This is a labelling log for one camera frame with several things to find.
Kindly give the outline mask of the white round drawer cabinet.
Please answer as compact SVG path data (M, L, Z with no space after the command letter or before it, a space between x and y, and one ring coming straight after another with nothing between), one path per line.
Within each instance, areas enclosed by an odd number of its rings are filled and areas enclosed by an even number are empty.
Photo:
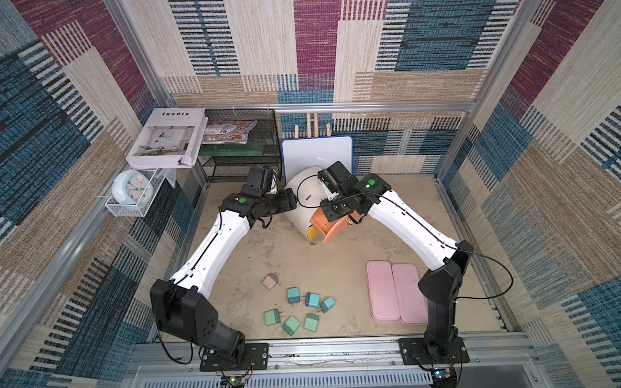
M297 199L297 209L285 213L294 226L306 236L306 229L315 211L321 209L320 202L327 198L318 178L319 167L309 167L294 176L286 188L293 189Z

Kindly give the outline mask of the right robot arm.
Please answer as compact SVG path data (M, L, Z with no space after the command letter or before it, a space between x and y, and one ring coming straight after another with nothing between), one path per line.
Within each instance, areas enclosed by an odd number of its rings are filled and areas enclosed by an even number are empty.
M320 207L328 221L360 215L381 222L422 258L428 267L418 287L428 300L424 345L428 359L440 362L462 354L455 324L456 299L472 258L472 244L456 242L412 210L384 179L376 174L356 178L340 162L318 172L328 191Z

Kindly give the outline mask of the pink plug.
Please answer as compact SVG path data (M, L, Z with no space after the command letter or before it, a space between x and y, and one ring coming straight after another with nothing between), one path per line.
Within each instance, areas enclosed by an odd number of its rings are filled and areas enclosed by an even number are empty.
M278 285L278 283L278 277L273 273L268 274L266 278L262 281L263 286L268 290L274 289Z

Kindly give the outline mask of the orange drawer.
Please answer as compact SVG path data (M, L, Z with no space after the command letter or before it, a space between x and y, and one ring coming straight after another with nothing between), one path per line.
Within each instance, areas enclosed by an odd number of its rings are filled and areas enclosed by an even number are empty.
M323 213L323 210L316 210L314 215L310 218L309 226L316 226L323 236L312 243L328 244L339 234L343 233L349 226L352 226L354 224L354 220L360 220L360 216L357 212L354 213L352 218L345 216L343 218L339 218L337 221L328 221Z

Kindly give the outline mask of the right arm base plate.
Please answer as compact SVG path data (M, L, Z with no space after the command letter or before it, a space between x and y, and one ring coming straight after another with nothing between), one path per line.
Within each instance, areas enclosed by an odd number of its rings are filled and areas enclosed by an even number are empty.
M453 339L447 347L428 342L424 337L401 338L398 344L404 365L467 364L471 360L461 337Z

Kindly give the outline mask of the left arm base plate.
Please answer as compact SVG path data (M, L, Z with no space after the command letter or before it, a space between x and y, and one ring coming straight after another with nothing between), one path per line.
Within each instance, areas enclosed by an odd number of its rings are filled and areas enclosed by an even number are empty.
M228 354L211 348L199 352L201 372L229 372L266 370L268 367L269 343L245 343Z

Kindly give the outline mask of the yellow drawer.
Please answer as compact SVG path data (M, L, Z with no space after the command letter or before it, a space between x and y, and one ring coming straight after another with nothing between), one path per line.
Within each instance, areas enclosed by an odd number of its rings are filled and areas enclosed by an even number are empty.
M316 226L310 225L306 229L306 236L307 236L307 240L313 243L315 240L319 239L323 235L320 232L320 230L317 229Z

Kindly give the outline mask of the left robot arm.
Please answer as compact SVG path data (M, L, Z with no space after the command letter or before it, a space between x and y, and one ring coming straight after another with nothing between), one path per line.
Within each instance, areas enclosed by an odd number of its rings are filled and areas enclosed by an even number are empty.
M212 350L220 359L238 365L245 358L245 335L219 321L209 302L218 274L256 221L267 228L271 217L297 208L292 189L252 197L245 192L225 198L207 236L188 261L168 281L150 289L158 334L169 334Z

